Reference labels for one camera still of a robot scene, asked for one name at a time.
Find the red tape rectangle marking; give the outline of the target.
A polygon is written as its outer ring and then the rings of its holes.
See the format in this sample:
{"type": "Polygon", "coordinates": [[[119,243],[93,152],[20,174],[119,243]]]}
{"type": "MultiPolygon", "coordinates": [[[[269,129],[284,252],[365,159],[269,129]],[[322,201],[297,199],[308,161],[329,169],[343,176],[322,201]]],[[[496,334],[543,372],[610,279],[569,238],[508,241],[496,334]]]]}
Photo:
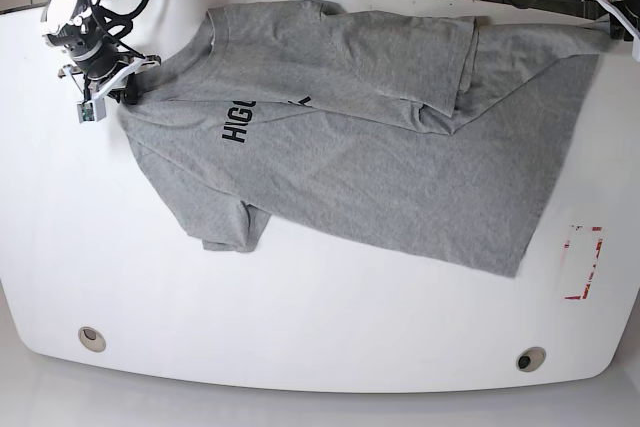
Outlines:
{"type": "Polygon", "coordinates": [[[558,277],[562,300],[588,297],[604,240],[604,228],[571,225],[564,243],[558,277]]]}

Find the grey t-shirt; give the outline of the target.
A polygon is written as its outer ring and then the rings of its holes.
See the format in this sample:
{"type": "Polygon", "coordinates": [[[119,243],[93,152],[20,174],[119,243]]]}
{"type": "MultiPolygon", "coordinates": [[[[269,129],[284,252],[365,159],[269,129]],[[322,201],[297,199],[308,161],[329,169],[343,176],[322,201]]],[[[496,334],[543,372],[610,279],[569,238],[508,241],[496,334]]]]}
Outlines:
{"type": "Polygon", "coordinates": [[[250,252],[277,216],[512,277],[611,44],[594,26],[226,5],[117,115],[208,250],[250,252]]]}

